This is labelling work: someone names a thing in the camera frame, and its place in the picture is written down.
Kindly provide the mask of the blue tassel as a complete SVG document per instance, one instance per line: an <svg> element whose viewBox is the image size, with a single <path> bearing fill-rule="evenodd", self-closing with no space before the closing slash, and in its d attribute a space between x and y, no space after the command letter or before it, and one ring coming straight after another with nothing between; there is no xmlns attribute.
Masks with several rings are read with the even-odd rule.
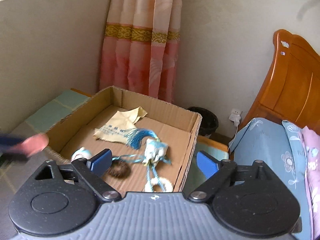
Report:
<svg viewBox="0 0 320 240"><path fill-rule="evenodd" d="M159 141L157 134L146 128L131 128L124 131L124 138L127 140L127 146L130 146L134 150L140 149L142 140L146 137L151 137Z"/></svg>

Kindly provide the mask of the pink floral quilt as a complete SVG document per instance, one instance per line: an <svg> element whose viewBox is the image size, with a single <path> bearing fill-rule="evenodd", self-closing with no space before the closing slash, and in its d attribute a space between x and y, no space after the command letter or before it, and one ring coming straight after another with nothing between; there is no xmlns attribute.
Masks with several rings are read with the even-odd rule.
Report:
<svg viewBox="0 0 320 240"><path fill-rule="evenodd" d="M319 239L319 135L305 126L302 129L305 145L308 186L312 203L313 239Z"/></svg>

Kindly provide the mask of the cream cloth pouch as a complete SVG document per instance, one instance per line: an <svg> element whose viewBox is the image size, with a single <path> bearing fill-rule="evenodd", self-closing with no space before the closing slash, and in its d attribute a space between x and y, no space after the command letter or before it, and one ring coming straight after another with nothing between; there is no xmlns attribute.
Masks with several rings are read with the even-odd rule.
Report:
<svg viewBox="0 0 320 240"><path fill-rule="evenodd" d="M106 124L94 129L93 137L98 140L127 144L135 131L135 124L147 115L142 107L130 111L117 111Z"/></svg>

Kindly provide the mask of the cardboard box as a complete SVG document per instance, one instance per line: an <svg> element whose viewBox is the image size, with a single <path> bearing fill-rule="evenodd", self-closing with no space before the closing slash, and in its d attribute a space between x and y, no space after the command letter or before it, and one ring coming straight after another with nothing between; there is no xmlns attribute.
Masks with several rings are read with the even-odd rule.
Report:
<svg viewBox="0 0 320 240"><path fill-rule="evenodd" d="M118 111L141 107L147 114L140 118L128 132L124 143L97 139L95 131L104 126ZM144 155L147 135L155 133L156 139L168 145L164 161L156 165L159 177L171 182L173 191L182 191L202 117L168 102L117 87L108 87L89 98L71 114L55 123L48 131L49 154L58 163L67 164L72 154L84 147L93 155L108 148L114 156L129 161L131 173L119 179L104 175L104 180L121 194L143 191L147 176L152 170L136 161Z"/></svg>

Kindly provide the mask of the wooden headboard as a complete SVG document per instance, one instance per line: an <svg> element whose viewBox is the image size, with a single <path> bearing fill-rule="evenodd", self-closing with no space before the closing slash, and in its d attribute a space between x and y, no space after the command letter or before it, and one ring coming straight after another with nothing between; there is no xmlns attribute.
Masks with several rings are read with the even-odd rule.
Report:
<svg viewBox="0 0 320 240"><path fill-rule="evenodd" d="M319 55L301 36L279 29L273 35L274 56L263 85L240 127L261 117L287 120L319 132Z"/></svg>

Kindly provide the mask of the black waste bin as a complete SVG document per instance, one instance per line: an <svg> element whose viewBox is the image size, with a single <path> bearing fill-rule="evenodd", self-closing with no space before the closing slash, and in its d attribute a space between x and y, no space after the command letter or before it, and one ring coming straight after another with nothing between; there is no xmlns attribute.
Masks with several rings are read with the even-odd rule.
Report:
<svg viewBox="0 0 320 240"><path fill-rule="evenodd" d="M219 127L217 116L211 111L202 107L189 107L187 110L199 113L202 116L199 135L209 138Z"/></svg>

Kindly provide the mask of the small white blue object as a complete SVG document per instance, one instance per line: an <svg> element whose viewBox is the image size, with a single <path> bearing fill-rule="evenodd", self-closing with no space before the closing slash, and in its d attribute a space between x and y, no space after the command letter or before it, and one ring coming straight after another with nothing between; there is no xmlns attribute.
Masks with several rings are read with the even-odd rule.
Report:
<svg viewBox="0 0 320 240"><path fill-rule="evenodd" d="M84 147L81 147L80 149L76 150L72 156L71 156L71 162L75 161L76 159L85 158L85 159L91 159L93 157L93 154L85 149Z"/></svg>

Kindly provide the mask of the white wall charger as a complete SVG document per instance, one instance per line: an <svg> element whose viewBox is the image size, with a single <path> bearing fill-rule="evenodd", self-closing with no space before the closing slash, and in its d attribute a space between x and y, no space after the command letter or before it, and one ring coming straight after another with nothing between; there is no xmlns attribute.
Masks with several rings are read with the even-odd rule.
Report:
<svg viewBox="0 0 320 240"><path fill-rule="evenodd" d="M231 114L229 116L229 120L233 122L235 127L240 125L242 111L236 108L231 110Z"/></svg>

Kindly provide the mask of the blue floral bedsheet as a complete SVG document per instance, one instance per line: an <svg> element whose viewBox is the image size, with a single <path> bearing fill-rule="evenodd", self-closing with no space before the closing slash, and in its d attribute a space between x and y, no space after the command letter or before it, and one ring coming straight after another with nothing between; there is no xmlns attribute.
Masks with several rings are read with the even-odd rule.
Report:
<svg viewBox="0 0 320 240"><path fill-rule="evenodd" d="M267 163L300 204L301 226L295 237L313 239L302 129L287 120L276 124L264 118L253 118L237 133L229 147L239 165L251 165L255 160Z"/></svg>

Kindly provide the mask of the grey teal checked blanket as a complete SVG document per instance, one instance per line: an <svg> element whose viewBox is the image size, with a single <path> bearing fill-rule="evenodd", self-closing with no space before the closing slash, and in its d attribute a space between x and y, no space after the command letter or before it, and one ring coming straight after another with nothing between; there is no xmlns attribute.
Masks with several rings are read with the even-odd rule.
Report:
<svg viewBox="0 0 320 240"><path fill-rule="evenodd" d="M85 103L91 95L76 89L65 90L25 119L13 134L29 137L48 131L54 124ZM45 151L31 157L25 163L10 160L1 155L1 208L4 209L26 179L46 159Z"/></svg>

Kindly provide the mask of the pink patterned curtain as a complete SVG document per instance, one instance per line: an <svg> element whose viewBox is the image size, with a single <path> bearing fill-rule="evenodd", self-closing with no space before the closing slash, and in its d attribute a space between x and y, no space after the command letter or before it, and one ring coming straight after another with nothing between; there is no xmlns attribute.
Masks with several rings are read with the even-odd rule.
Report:
<svg viewBox="0 0 320 240"><path fill-rule="evenodd" d="M182 0L111 0L99 88L173 101Z"/></svg>

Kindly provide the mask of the blue white brocade pouch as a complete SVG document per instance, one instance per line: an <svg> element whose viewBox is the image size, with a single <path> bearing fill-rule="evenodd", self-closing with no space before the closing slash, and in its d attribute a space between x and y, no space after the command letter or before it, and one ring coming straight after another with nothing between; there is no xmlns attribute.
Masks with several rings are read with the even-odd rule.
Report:
<svg viewBox="0 0 320 240"><path fill-rule="evenodd" d="M168 145L155 139L146 140L143 164L156 166L160 161L168 161L166 158Z"/></svg>

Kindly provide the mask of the pink soft insole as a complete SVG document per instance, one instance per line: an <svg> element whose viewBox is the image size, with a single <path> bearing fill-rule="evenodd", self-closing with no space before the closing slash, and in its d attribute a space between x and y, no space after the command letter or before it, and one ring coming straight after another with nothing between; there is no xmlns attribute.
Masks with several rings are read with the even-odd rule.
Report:
<svg viewBox="0 0 320 240"><path fill-rule="evenodd" d="M28 137L20 144L20 152L26 156L32 156L44 150L49 144L49 138L44 133Z"/></svg>

